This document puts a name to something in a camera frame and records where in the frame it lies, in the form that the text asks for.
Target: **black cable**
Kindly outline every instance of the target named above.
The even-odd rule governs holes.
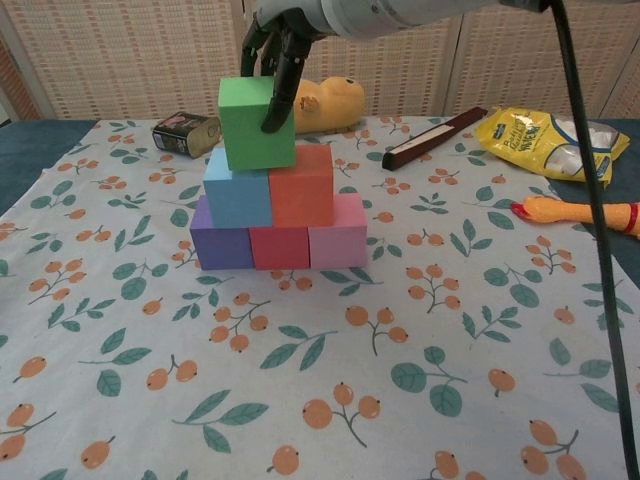
[[[602,295],[604,299],[604,311],[607,320],[607,334],[609,335],[609,348],[611,350],[611,360],[613,363],[613,375],[616,383],[616,394],[618,397],[618,409],[620,416],[620,431],[622,433],[622,445],[624,447],[624,459],[627,466],[627,475],[630,480],[640,480],[638,472],[638,458],[636,453],[635,438],[633,433],[633,418],[631,414],[631,403],[629,401],[629,385],[627,383],[627,371],[624,363],[624,351],[620,338],[620,323],[618,320],[618,307],[616,304],[616,292],[613,280],[613,266],[611,261],[611,247],[602,206],[601,185],[596,176],[596,168],[593,161],[591,148],[591,138],[589,137],[589,127],[587,115],[582,100],[580,80],[578,78],[578,68],[569,30],[567,12],[562,0],[549,0],[549,5],[553,11],[558,31],[560,50],[564,62],[565,75],[567,77],[567,87],[569,88],[569,100],[571,110],[578,134],[580,145],[580,155],[584,174],[589,190],[591,203],[591,213],[593,215],[593,225],[598,244],[598,257],[600,261],[600,275],[602,281]]]

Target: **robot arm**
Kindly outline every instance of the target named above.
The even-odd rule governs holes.
[[[372,39],[498,1],[538,12],[548,6],[545,0],[258,0],[243,43],[241,75],[253,75],[258,50],[264,47],[261,75],[275,72],[275,84],[262,131],[276,132],[287,120],[314,41],[336,35],[351,40]]]

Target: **rubber chicken toy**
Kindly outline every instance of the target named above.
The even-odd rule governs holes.
[[[604,205],[607,226],[640,240],[638,203],[614,203]],[[562,220],[593,223],[591,207],[578,203],[567,203],[555,198],[527,197],[523,203],[512,203],[511,211],[523,220],[535,223],[552,223]]]
[[[301,80],[294,104],[296,133],[326,132],[355,125],[364,113],[364,88],[346,77],[317,84]]]

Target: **blue block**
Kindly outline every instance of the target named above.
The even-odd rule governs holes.
[[[198,200],[189,231],[202,270],[253,268],[249,229],[215,228],[204,195]]]
[[[268,170],[231,171],[224,147],[211,152],[204,190],[216,228],[271,227]]]

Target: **green block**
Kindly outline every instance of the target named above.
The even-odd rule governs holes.
[[[218,110],[229,170],[295,165],[293,111],[276,133],[261,125],[273,95],[273,77],[229,77],[220,81]]]

